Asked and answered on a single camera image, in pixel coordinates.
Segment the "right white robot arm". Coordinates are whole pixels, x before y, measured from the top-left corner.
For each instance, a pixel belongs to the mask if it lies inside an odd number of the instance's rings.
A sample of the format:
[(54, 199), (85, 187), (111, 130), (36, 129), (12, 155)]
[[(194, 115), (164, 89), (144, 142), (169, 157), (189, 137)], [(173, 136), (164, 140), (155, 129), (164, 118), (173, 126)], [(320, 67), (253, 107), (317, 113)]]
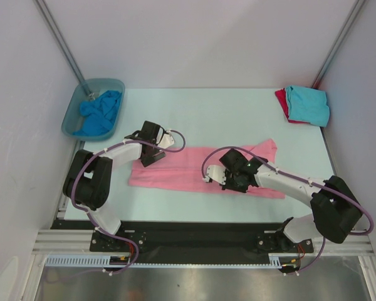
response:
[(341, 244), (362, 217), (358, 201), (340, 177), (305, 179), (278, 168), (265, 158), (247, 159), (237, 149), (229, 149), (219, 162), (223, 166), (223, 189), (240, 193), (246, 193), (251, 186), (272, 189), (311, 209), (311, 214), (288, 218), (280, 226), (276, 243), (283, 251), (292, 251), (308, 238), (324, 237)]

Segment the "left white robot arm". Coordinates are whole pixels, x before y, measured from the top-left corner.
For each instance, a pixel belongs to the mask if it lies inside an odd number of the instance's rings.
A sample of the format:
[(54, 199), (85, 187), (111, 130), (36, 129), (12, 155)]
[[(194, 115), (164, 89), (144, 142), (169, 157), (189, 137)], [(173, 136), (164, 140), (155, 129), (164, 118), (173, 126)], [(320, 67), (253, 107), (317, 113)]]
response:
[(107, 202), (112, 172), (136, 160), (147, 167), (164, 158), (164, 150), (174, 142), (169, 130), (145, 121), (140, 130), (104, 148), (98, 156), (84, 149), (75, 154), (63, 184), (63, 194), (76, 209), (88, 215), (96, 229), (106, 233), (104, 243), (111, 250), (120, 250), (126, 243), (125, 234), (119, 231), (122, 222)]

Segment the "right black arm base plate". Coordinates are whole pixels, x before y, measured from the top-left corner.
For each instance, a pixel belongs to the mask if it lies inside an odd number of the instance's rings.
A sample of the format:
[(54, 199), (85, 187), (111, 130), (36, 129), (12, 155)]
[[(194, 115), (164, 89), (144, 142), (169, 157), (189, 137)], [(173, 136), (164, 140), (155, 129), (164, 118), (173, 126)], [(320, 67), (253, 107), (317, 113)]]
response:
[(259, 252), (264, 253), (314, 252), (314, 246), (311, 240), (303, 240), (300, 243), (294, 243), (284, 234), (277, 231), (266, 231), (256, 235), (254, 246)]

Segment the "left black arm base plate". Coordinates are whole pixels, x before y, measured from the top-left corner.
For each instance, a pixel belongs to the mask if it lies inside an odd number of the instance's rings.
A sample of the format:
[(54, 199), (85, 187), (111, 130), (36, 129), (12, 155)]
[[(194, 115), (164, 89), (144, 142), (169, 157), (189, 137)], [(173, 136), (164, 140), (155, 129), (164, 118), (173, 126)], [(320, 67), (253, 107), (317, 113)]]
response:
[[(120, 232), (117, 236), (126, 238), (135, 242), (139, 248), (141, 248), (146, 241), (146, 234), (143, 232)], [(92, 252), (128, 252), (133, 247), (133, 244), (112, 238), (110, 236), (104, 235), (98, 231), (93, 232), (90, 242), (90, 251)]]

